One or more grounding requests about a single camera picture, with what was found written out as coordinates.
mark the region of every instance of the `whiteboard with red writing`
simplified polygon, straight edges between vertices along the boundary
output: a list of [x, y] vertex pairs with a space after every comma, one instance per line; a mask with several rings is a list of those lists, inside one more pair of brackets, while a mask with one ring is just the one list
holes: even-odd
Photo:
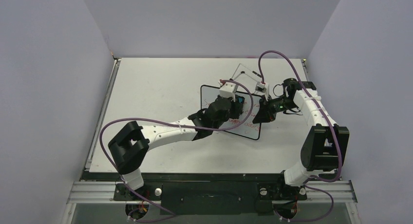
[[[217, 99], [218, 95], [219, 95], [218, 87], [213, 87], [209, 85], [201, 86], [201, 109], [208, 108], [210, 103], [212, 103], [213, 101], [215, 101], [215, 99]], [[237, 95], [245, 97], [243, 113], [241, 114], [240, 119], [230, 119], [229, 121], [222, 124], [220, 128], [229, 128], [231, 126], [238, 124], [240, 121], [242, 121], [245, 118], [246, 114], [249, 112], [249, 109], [251, 108], [251, 103], [250, 103], [251, 98], [249, 97], [249, 95], [243, 92], [237, 92]], [[253, 124], [252, 120], [254, 119], [255, 115], [260, 109], [259, 101], [261, 97], [258, 95], [254, 95], [254, 94], [252, 96], [254, 99], [254, 107], [252, 109], [251, 115], [247, 118], [247, 120], [241, 126], [235, 129], [229, 130], [229, 131], [225, 131], [225, 132], [229, 132], [229, 133], [239, 135], [242, 137], [246, 137], [249, 139], [253, 139], [253, 140], [258, 140], [260, 138], [261, 124]]]

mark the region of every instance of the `whiteboard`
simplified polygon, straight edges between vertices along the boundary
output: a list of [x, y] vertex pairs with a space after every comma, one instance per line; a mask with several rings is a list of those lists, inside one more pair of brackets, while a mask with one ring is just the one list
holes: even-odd
[[[200, 87], [218, 86], [241, 63], [257, 71], [256, 58], [122, 58], [103, 118], [110, 121], [143, 117], [173, 122], [200, 109]], [[292, 59], [302, 78], [299, 59]], [[295, 77], [284, 59], [264, 58], [262, 68], [270, 90]], [[254, 90], [252, 79], [237, 79]], [[125, 125], [113, 124], [103, 134], [104, 147]], [[150, 150], [141, 171], [146, 173], [280, 173], [300, 160], [300, 150], [309, 132], [305, 119], [278, 114], [262, 124], [259, 140], [225, 132], [197, 141], [181, 141]], [[102, 149], [94, 147], [89, 172], [116, 172]]]
[[[219, 128], [230, 128], [234, 125], [239, 124], [240, 121], [242, 121], [249, 110], [251, 109], [251, 101], [250, 97], [247, 93], [243, 92], [236, 92], [238, 96], [242, 96], [245, 98], [244, 101], [244, 106], [243, 106], [243, 112], [240, 115], [239, 119], [230, 119], [227, 122], [224, 122]], [[208, 108], [210, 103], [215, 101], [217, 98], [217, 95], [219, 95], [219, 88], [218, 87], [212, 87], [208, 85], [203, 85], [201, 86], [201, 109], [203, 108]], [[260, 101], [261, 97], [258, 95], [253, 95], [253, 109], [251, 112], [251, 115], [247, 118], [247, 120], [239, 127], [234, 128], [229, 131], [225, 131], [228, 133], [232, 133], [235, 135], [239, 135], [248, 139], [252, 140], [258, 140], [260, 138], [260, 133], [261, 133], [261, 124], [253, 124], [252, 120], [254, 119], [255, 115], [258, 113], [258, 110], [260, 109]]]

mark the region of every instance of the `white table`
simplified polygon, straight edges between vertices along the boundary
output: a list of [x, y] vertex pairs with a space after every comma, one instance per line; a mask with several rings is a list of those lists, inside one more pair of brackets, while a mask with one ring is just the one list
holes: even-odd
[[[239, 63], [258, 71], [257, 62], [256, 58], [122, 58], [103, 125], [126, 117], [165, 122], [182, 119], [200, 109], [201, 85], [218, 86], [218, 80], [229, 79]], [[292, 62], [301, 79], [306, 80], [301, 61], [293, 59]], [[263, 59], [262, 68], [271, 90], [275, 84], [295, 77], [283, 59]], [[253, 90], [252, 84], [247, 87]], [[105, 147], [125, 124], [112, 125], [105, 131]], [[302, 116], [279, 113], [274, 122], [262, 125], [258, 141], [215, 132], [205, 139], [177, 142], [149, 151], [141, 171], [279, 173], [299, 160], [309, 129]], [[115, 172], [98, 142], [89, 171]]]

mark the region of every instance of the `purple cable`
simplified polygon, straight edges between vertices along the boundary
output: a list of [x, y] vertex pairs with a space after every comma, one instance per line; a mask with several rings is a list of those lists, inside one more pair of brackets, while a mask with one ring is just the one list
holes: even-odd
[[304, 185], [304, 187], [306, 187], [306, 188], [308, 188], [308, 189], [311, 189], [311, 190], [320, 191], [320, 192], [323, 192], [323, 193], [327, 194], [327, 195], [330, 197], [330, 199], [331, 199], [330, 209], [329, 209], [324, 215], [321, 215], [321, 216], [319, 216], [318, 218], [313, 218], [313, 219], [287, 219], [287, 218], [282, 217], [282, 216], [275, 210], [275, 213], [276, 213], [278, 216], [280, 216], [283, 220], [285, 220], [285, 221], [288, 221], [288, 220], [289, 220], [289, 222], [315, 222], [315, 221], [318, 221], [318, 220], [321, 220], [321, 219], [327, 217], [327, 216], [330, 215], [330, 213], [333, 211], [333, 208], [334, 208], [334, 200], [333, 200], [333, 196], [332, 196], [330, 193], [328, 193], [327, 191], [324, 191], [324, 190], [315, 188], [315, 187], [309, 187], [309, 186], [307, 186], [307, 185]]
[[[300, 77], [299, 77], [299, 75], [298, 75], [298, 73], [297, 73], [297, 70], [296, 70], [296, 68], [294, 67], [294, 65], [293, 65], [293, 63], [291, 62], [291, 60], [290, 60], [289, 58], [287, 58], [287, 56], [285, 56], [283, 53], [278, 52], [278, 51], [275, 51], [275, 50], [265, 51], [264, 53], [262, 53], [262, 54], [260, 55], [260, 58], [258, 59], [258, 69], [260, 70], [260, 74], [261, 74], [261, 78], [262, 78], [262, 83], [264, 83], [264, 75], [263, 75], [263, 71], [262, 71], [262, 69], [261, 69], [261, 58], [262, 58], [265, 54], [268, 54], [268, 53], [275, 53], [275, 54], [281, 55], [283, 58], [285, 58], [285, 60], [287, 60], [288, 64], [290, 64], [291, 68], [293, 69], [293, 72], [294, 72], [294, 74], [295, 74], [296, 77], [297, 77], [298, 83], [300, 84], [300, 86], [301, 86], [302, 89], [304, 90], [305, 94], [307, 94], [307, 96], [310, 97], [310, 98], [313, 97], [313, 96], [307, 91], [307, 89], [305, 88], [304, 84], [302, 83], [302, 81], [301, 81], [301, 79], [300, 79]], [[340, 176], [341, 176], [341, 168], [342, 168], [342, 166], [343, 166], [343, 160], [342, 160], [342, 157], [341, 157], [341, 151], [340, 151], [340, 147], [339, 147], [339, 145], [338, 145], [338, 140], [337, 140], [336, 132], [334, 131], [334, 128], [333, 128], [333, 124], [332, 124], [331, 121], [328, 119], [328, 117], [327, 117], [327, 115], [325, 114], [324, 110], [321, 109], [321, 106], [320, 106], [320, 104], [318, 103], [318, 101], [316, 101], [315, 99], [313, 99], [313, 102], [315, 103], [315, 105], [317, 106], [317, 108], [320, 110], [321, 115], [322, 115], [322, 116], [324, 117], [324, 119], [327, 121], [328, 127], [330, 128], [330, 131], [331, 131], [331, 133], [332, 133], [333, 141], [334, 141], [334, 144], [335, 144], [336, 150], [337, 150], [338, 169], [337, 169], [337, 175], [335, 176], [334, 179], [331, 179], [331, 180], [330, 180], [330, 179], [323, 179], [323, 178], [320, 178], [320, 177], [315, 176], [315, 175], [311, 175], [311, 177], [316, 178], [316, 179], [318, 179], [318, 180], [320, 180], [320, 181], [323, 181], [323, 182], [332, 183], [332, 182], [337, 181], [337, 180], [340, 178]]]
[[[165, 126], [169, 126], [169, 127], [191, 128], [191, 129], [208, 130], [208, 131], [228, 131], [228, 130], [231, 130], [231, 129], [234, 129], [234, 128], [239, 127], [239, 126], [242, 125], [242, 124], [247, 120], [247, 118], [251, 115], [252, 109], [254, 108], [254, 99], [253, 99], [253, 97], [252, 97], [251, 92], [250, 92], [250, 91], [246, 88], [246, 86], [244, 86], [243, 84], [241, 84], [241, 83], [239, 83], [239, 82], [237, 82], [237, 81], [234, 81], [234, 80], [221, 80], [221, 82], [222, 82], [223, 84], [225, 84], [226, 82], [228, 82], [228, 83], [234, 83], [234, 84], [236, 84], [236, 85], [241, 86], [243, 89], [245, 89], [245, 91], [248, 93], [249, 97], [251, 98], [251, 108], [250, 108], [248, 114], [247, 114], [246, 117], [245, 117], [241, 122], [239, 122], [237, 125], [234, 125], [234, 126], [229, 127], [229, 128], [214, 129], [214, 128], [205, 128], [205, 127], [197, 127], [197, 126], [178, 125], [178, 124], [172, 124], [172, 123], [162, 122], [162, 121], [158, 121], [158, 120], [154, 120], [154, 119], [148, 119], [148, 118], [121, 118], [121, 119], [117, 119], [117, 120], [114, 120], [114, 121], [112, 121], [112, 122], [109, 122], [109, 123], [106, 124], [104, 127], [102, 127], [102, 130], [100, 131], [100, 134], [99, 134], [99, 143], [100, 143], [100, 147], [102, 148], [103, 153], [104, 153], [105, 156], [108, 158], [108, 160], [109, 160], [110, 163], [113, 165], [113, 167], [115, 167], [115, 169], [117, 170], [117, 167], [116, 167], [115, 162], [111, 159], [111, 157], [109, 156], [108, 152], [106, 152], [105, 147], [103, 146], [103, 132], [104, 132], [110, 125], [115, 124], [115, 123], [119, 123], [119, 122], [124, 122], [124, 121], [144, 121], [144, 122], [157, 123], [157, 124], [161, 124], [161, 125], [165, 125]], [[139, 197], [140, 199], [142, 199], [142, 200], [150, 203], [151, 205], [154, 205], [155, 207], [158, 207], [158, 208], [160, 208], [160, 209], [162, 209], [162, 210], [164, 210], [164, 211], [172, 214], [172, 216], [165, 217], [165, 218], [161, 218], [161, 219], [148, 220], [148, 221], [136, 220], [137, 222], [141, 222], [141, 223], [153, 223], [153, 222], [158, 222], [158, 221], [166, 220], [166, 219], [169, 219], [169, 218], [173, 218], [173, 217], [176, 216], [175, 213], [173, 213], [173, 212], [170, 211], [169, 209], [164, 208], [164, 207], [162, 207], [161, 205], [156, 204], [156, 203], [152, 202], [151, 200], [145, 198], [144, 196], [140, 195], [139, 193], [137, 193], [135, 190], [133, 190], [133, 189], [125, 182], [125, 180], [123, 179], [122, 176], [121, 176], [121, 179], [122, 179], [123, 183], [125, 184], [125, 187], [126, 187], [127, 189], [129, 189], [134, 195], [136, 195], [136, 196]]]

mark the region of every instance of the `purple hose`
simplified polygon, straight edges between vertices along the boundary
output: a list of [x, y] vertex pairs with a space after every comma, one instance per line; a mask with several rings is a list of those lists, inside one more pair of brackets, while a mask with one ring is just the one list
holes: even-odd
[[[313, 218], [313, 219], [290, 219], [290, 222], [315, 222], [315, 221], [321, 220], [321, 219], [327, 217], [328, 215], [330, 215], [330, 213], [333, 211], [333, 208], [334, 208], [333, 196], [332, 196], [330, 193], [328, 193], [327, 191], [324, 191], [324, 190], [321, 190], [321, 189], [318, 189], [318, 188], [315, 188], [315, 187], [309, 187], [309, 186], [307, 186], [307, 185], [304, 185], [304, 187], [306, 187], [306, 188], [308, 188], [308, 189], [311, 189], [311, 190], [320, 191], [320, 192], [323, 192], [323, 193], [327, 194], [327, 195], [330, 197], [330, 199], [331, 199], [330, 209], [329, 209], [324, 215], [321, 215], [321, 216], [319, 216], [319, 217], [317, 217], [317, 218]], [[280, 215], [276, 210], [275, 210], [275, 213], [276, 213], [278, 216], [281, 217], [281, 215]]]
[[[244, 86], [243, 84], [241, 84], [241, 83], [239, 83], [239, 82], [237, 82], [237, 81], [234, 81], [234, 80], [222, 80], [221, 82], [222, 82], [222, 83], [226, 83], [226, 82], [228, 82], [228, 83], [234, 83], [234, 84], [237, 84], [237, 85], [241, 86], [243, 89], [245, 89], [245, 91], [248, 93], [249, 97], [251, 98], [251, 108], [250, 108], [248, 114], [247, 114], [246, 117], [245, 117], [241, 122], [239, 122], [237, 125], [234, 125], [234, 126], [229, 127], [229, 128], [214, 129], [214, 128], [204, 128], [204, 127], [197, 127], [197, 126], [177, 125], [177, 124], [166, 123], [166, 122], [162, 122], [162, 121], [158, 121], [158, 120], [154, 120], [154, 119], [147, 119], [147, 118], [121, 118], [121, 119], [117, 119], [117, 120], [114, 120], [114, 121], [112, 121], [112, 122], [109, 122], [109, 123], [106, 124], [104, 127], [102, 127], [102, 130], [100, 131], [100, 134], [99, 134], [99, 143], [100, 143], [100, 147], [102, 148], [103, 153], [104, 153], [105, 156], [108, 158], [108, 160], [109, 160], [110, 163], [113, 165], [113, 167], [115, 167], [115, 169], [117, 170], [117, 167], [116, 167], [115, 162], [111, 159], [111, 157], [109, 156], [108, 152], [106, 152], [105, 147], [103, 146], [103, 132], [104, 132], [110, 125], [115, 124], [115, 123], [119, 123], [119, 122], [125, 122], [125, 121], [144, 121], [144, 122], [157, 123], [157, 124], [161, 124], [161, 125], [165, 125], [165, 126], [169, 126], [169, 127], [192, 128], [192, 129], [208, 130], [208, 131], [228, 131], [228, 130], [231, 130], [231, 129], [234, 129], [234, 128], [239, 127], [239, 126], [242, 125], [242, 124], [247, 120], [247, 118], [251, 115], [252, 109], [254, 108], [254, 99], [253, 99], [253, 97], [252, 97], [251, 92], [250, 92], [250, 91], [246, 88], [246, 86]], [[121, 179], [122, 179], [123, 183], [125, 184], [125, 187], [126, 187], [127, 189], [129, 189], [129, 190], [130, 190], [133, 194], [135, 194], [137, 197], [139, 197], [140, 199], [142, 199], [142, 200], [150, 203], [151, 205], [154, 205], [155, 207], [158, 207], [158, 208], [160, 208], [160, 209], [162, 209], [162, 210], [164, 210], [164, 211], [172, 214], [172, 216], [168, 216], [168, 217], [161, 218], [161, 219], [148, 220], [148, 221], [145, 221], [145, 220], [142, 220], [142, 221], [137, 220], [137, 222], [141, 222], [141, 223], [153, 223], [153, 222], [158, 222], [158, 221], [166, 220], [166, 219], [169, 219], [169, 218], [173, 218], [173, 217], [176, 216], [175, 213], [173, 213], [173, 212], [170, 211], [169, 209], [166, 209], [166, 208], [162, 207], [161, 205], [156, 204], [156, 203], [150, 201], [149, 199], [145, 198], [144, 196], [142, 196], [142, 195], [140, 195], [139, 193], [137, 193], [136, 191], [134, 191], [134, 190], [125, 182], [125, 180], [123, 179], [122, 176], [121, 176]]]
[[[298, 73], [297, 73], [297, 70], [296, 70], [296, 68], [294, 67], [294, 65], [293, 65], [293, 63], [291, 62], [291, 60], [290, 60], [289, 58], [287, 58], [287, 56], [285, 56], [283, 53], [278, 52], [278, 51], [275, 51], [275, 50], [265, 51], [264, 53], [262, 53], [262, 54], [260, 55], [260, 58], [258, 59], [258, 69], [260, 70], [260, 74], [261, 74], [261, 78], [262, 78], [262, 83], [264, 83], [264, 75], [263, 75], [263, 71], [262, 71], [262, 69], [261, 69], [261, 58], [262, 58], [265, 54], [268, 54], [268, 53], [275, 53], [275, 54], [281, 55], [283, 58], [285, 58], [285, 60], [287, 60], [288, 64], [290, 64], [291, 68], [293, 69], [294, 74], [295, 74], [296, 77], [297, 77], [298, 83], [300, 84], [300, 86], [301, 86], [302, 89], [304, 90], [305, 94], [307, 94], [307, 96], [311, 98], [312, 95], [311, 95], [311, 94], [307, 91], [307, 89], [305, 88], [305, 86], [304, 86], [304, 84], [302, 83], [302, 81], [301, 81], [301, 79], [300, 79], [300, 77], [299, 77], [299, 75], [298, 75]], [[334, 145], [336, 146], [336, 150], [337, 150], [338, 169], [337, 169], [337, 175], [335, 176], [334, 179], [331, 179], [331, 180], [330, 180], [330, 179], [323, 179], [323, 178], [320, 178], [320, 177], [315, 176], [315, 175], [311, 175], [311, 177], [316, 178], [316, 179], [318, 179], [318, 180], [320, 180], [320, 181], [323, 181], [323, 182], [332, 183], [332, 182], [337, 181], [337, 180], [340, 178], [340, 176], [341, 176], [341, 168], [342, 168], [342, 166], [343, 166], [343, 159], [342, 159], [342, 157], [341, 157], [340, 146], [338, 145], [338, 140], [337, 140], [336, 132], [334, 131], [334, 128], [333, 128], [333, 124], [332, 124], [331, 121], [328, 119], [328, 117], [327, 117], [327, 115], [325, 114], [325, 112], [321, 109], [321, 106], [320, 106], [320, 104], [318, 103], [318, 101], [315, 100], [315, 99], [313, 99], [313, 101], [314, 101], [315, 105], [317, 106], [317, 108], [320, 110], [321, 115], [322, 115], [322, 116], [324, 117], [324, 119], [327, 121], [328, 127], [330, 128], [330, 131], [331, 131], [331, 133], [332, 133]]]

